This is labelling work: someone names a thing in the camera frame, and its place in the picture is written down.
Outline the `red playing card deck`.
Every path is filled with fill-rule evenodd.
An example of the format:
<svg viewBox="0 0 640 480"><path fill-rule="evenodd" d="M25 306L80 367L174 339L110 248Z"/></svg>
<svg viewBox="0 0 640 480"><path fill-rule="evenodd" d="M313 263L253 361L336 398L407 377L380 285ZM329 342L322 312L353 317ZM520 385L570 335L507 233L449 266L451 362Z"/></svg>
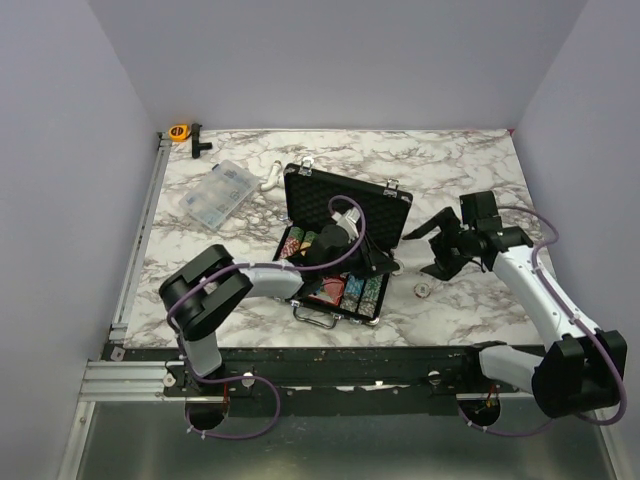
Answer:
<svg viewBox="0 0 640 480"><path fill-rule="evenodd" d="M325 277L320 287L309 295L310 299L338 306L343 296L346 280L342 277Z"/></svg>

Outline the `black poker chip case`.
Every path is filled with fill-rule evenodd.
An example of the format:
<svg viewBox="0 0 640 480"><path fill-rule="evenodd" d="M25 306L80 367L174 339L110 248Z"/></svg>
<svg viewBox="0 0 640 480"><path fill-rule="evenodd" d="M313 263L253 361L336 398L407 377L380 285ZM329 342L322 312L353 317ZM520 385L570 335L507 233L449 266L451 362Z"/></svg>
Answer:
<svg viewBox="0 0 640 480"><path fill-rule="evenodd" d="M413 196L396 179L374 184L290 163L283 182L289 223L274 255L304 267L301 289L290 298L294 317L302 310L374 326L392 275L402 270L394 256Z"/></svg>

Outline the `white red poker chip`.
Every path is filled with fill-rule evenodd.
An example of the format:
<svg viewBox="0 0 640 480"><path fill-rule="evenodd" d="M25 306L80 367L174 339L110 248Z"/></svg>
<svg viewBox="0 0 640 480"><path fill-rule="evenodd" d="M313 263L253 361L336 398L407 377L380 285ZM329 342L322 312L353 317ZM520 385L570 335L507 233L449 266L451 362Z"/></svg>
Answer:
<svg viewBox="0 0 640 480"><path fill-rule="evenodd" d="M427 283L418 283L414 287L414 294L418 298L427 298L431 294L431 287Z"/></svg>

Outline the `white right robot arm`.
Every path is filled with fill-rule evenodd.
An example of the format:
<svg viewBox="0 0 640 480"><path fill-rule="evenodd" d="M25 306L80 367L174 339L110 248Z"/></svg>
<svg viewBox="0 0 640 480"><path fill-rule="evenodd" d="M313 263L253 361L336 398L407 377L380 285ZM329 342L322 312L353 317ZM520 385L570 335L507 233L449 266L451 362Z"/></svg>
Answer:
<svg viewBox="0 0 640 480"><path fill-rule="evenodd" d="M512 292L533 322L545 353L536 356L507 344L476 346L473 359L460 367L460 379L480 392L495 380L530 393L540 410L555 419L574 415L586 420L590 411L614 407L602 420L619 422L627 409L624 386L627 342L616 330L605 331L585 315L549 276L539 260L541 246L519 226L504 226L491 191L463 195L461 212L447 207L406 239L432 233L432 264L423 273L449 281L477 259Z"/></svg>

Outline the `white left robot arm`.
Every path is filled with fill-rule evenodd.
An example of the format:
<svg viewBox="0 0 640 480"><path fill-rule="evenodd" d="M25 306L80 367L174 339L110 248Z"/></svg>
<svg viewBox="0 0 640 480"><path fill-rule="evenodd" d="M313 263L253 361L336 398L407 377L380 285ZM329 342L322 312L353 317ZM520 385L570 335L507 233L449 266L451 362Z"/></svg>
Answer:
<svg viewBox="0 0 640 480"><path fill-rule="evenodd" d="M166 279L159 296L178 345L190 364L187 382L201 395L214 393L222 380L216 330L246 298L305 298L331 277L380 279L400 269L392 254L368 234L350 235L329 225L313 239L303 236L294 253L272 262L236 262L215 244Z"/></svg>

